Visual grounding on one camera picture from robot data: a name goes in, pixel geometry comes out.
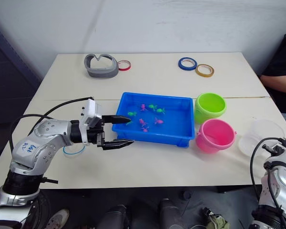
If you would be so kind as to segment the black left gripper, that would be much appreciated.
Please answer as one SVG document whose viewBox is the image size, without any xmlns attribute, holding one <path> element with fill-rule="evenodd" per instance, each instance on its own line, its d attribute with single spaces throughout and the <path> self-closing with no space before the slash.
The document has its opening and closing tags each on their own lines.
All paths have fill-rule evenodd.
<svg viewBox="0 0 286 229">
<path fill-rule="evenodd" d="M 88 142 L 101 147 L 103 150 L 119 149 L 134 143 L 133 140 L 129 139 L 115 139 L 113 141 L 105 142 L 104 138 L 104 124 L 125 124 L 131 121 L 130 118 L 122 115 L 103 115 L 102 120 L 94 127 L 89 127 L 87 130 Z"/>
</svg>

